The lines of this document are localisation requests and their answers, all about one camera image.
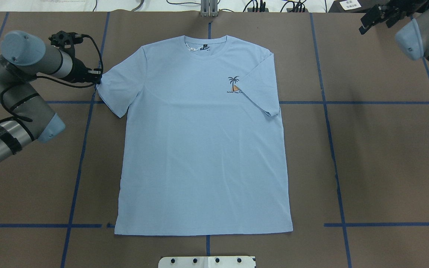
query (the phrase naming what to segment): t-shirt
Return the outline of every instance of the t-shirt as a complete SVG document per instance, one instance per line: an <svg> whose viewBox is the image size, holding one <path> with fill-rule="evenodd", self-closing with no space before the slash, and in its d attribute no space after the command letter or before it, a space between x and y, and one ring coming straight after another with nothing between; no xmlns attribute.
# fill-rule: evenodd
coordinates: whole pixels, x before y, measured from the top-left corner
<svg viewBox="0 0 429 268"><path fill-rule="evenodd" d="M292 231L274 55L225 36L142 46L97 90L127 115L115 233Z"/></svg>

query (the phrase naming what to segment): white label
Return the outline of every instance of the white label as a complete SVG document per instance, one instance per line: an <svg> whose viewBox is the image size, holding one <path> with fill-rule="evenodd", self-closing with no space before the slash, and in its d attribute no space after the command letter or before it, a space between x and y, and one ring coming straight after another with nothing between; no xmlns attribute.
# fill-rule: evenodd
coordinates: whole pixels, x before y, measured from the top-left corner
<svg viewBox="0 0 429 268"><path fill-rule="evenodd" d="M256 268L254 256L163 257L158 268Z"/></svg>
<svg viewBox="0 0 429 268"><path fill-rule="evenodd" d="M357 0L347 0L340 2L340 5L344 10L353 10L362 7Z"/></svg>

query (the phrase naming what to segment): black wire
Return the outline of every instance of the black wire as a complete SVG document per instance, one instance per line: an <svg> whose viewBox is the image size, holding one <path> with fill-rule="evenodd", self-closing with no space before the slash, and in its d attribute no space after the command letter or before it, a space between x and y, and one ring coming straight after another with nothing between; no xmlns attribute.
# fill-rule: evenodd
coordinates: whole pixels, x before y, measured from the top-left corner
<svg viewBox="0 0 429 268"><path fill-rule="evenodd" d="M94 39L92 38L92 36L87 35L87 34L82 34L82 37L87 37L87 38L89 38L89 39L92 41L92 43L94 44L95 49L97 49L97 54L99 54L99 61L100 61L100 73L101 73L101 74L102 74L102 73L104 73L104 63L102 62L102 54L100 53L99 47L98 47L98 46L97 46L97 44L95 43L95 41L94 41ZM95 85L95 83L91 83L91 84L89 84L89 85L84 85L84 86L74 86L74 85L71 85L71 84L68 84L68 83L63 83L63 82L61 82L61 81L59 81L59 80L55 80L54 78L50 78L50 77L48 77L48 76L43 76L43 75L37 75L37 76L36 76L36 78L44 78L44 79L48 79L48 80L54 81L54 82L56 82L56 83L59 83L59 84L61 84L61 85L65 85L65 86L73 87L73 88L88 88L88 87L92 87L92 86L94 86L94 85Z"/></svg>
<svg viewBox="0 0 429 268"><path fill-rule="evenodd" d="M166 2L171 4L171 5L185 5L185 4L201 5L200 3L195 3L195 2L172 3L172 2L169 2L168 0L166 0Z"/></svg>
<svg viewBox="0 0 429 268"><path fill-rule="evenodd" d="M245 6L245 8L243 9L243 12L245 12L246 11L246 9L247 9L247 7L249 6L249 4L252 2L252 11L254 12L254 2L256 2L256 5L257 5L257 0L250 0L249 2L247 2L247 4L246 4L246 6Z"/></svg>
<svg viewBox="0 0 429 268"><path fill-rule="evenodd" d="M294 5L296 5L293 1L286 1L286 3L284 3L284 5L281 7L281 11L284 10L284 7L288 4L288 3L292 3L292 8L294 9Z"/></svg>
<svg viewBox="0 0 429 268"><path fill-rule="evenodd" d="M48 79L48 80L54 81L56 83L59 83L61 85L65 85L65 86L73 87L73 88L87 88L87 87L92 87L92 86L95 85L95 83L91 83L91 84L85 85L85 86L74 86L74 85L71 85L71 84L68 84L68 83L63 83L63 82L61 82L59 80L55 80L54 78L50 78L49 76L44 76L44 75L37 75L36 78Z"/></svg>
<svg viewBox="0 0 429 268"><path fill-rule="evenodd" d="M143 2L145 2L145 0L141 0L141 1L140 1L140 5L138 5L138 6L137 6L137 7L135 7L134 9L132 9L132 11L137 11L137 10L139 10L139 9L140 9L140 7L142 7Z"/></svg>
<svg viewBox="0 0 429 268"><path fill-rule="evenodd" d="M32 119L30 119L29 117L23 117L22 115L18 115L18 114L15 114L14 112L12 112L10 109L8 109L7 107L6 107L6 105L5 105L5 103L4 103L4 99L3 99L3 97L4 97L4 94L6 93L6 92L8 92L8 90L10 90L12 87L9 87L9 88L6 88L5 90L3 90L3 91L1 91L1 93L0 93L0 103L1 103L1 105L3 106L3 108L7 111L7 112L9 112L14 118L18 118L18 119L21 119L22 121L26 121L26 122L32 122Z"/></svg>

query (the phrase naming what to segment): palm tree graphic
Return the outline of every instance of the palm tree graphic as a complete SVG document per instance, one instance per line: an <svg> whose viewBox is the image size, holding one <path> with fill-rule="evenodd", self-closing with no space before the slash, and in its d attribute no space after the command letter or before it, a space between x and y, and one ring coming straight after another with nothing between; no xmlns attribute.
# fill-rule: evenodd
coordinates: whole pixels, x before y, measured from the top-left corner
<svg viewBox="0 0 429 268"><path fill-rule="evenodd" d="M229 79L229 83L231 84L231 91L236 91L236 90L235 90L235 84L236 84L236 82L238 82L238 81L239 81L238 77L239 77L239 76L235 76L235 77L228 77L228 79Z"/></svg>

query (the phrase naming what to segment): t-shirt hem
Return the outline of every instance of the t-shirt hem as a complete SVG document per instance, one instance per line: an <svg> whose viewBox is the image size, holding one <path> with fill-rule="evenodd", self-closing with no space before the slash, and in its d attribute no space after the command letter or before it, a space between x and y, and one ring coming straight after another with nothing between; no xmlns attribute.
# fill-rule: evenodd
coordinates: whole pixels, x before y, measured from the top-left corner
<svg viewBox="0 0 429 268"><path fill-rule="evenodd" d="M137 228L124 229L122 227L115 227L114 234L116 235L128 235L128 236L207 236L207 235L255 235L255 234L277 234L292 232L292 225L279 226L279 227L267 227L267 228L250 228L243 231L240 230L229 230L220 229L213 230L205 229L187 229L187 230L164 230L150 231L142 230Z"/></svg>

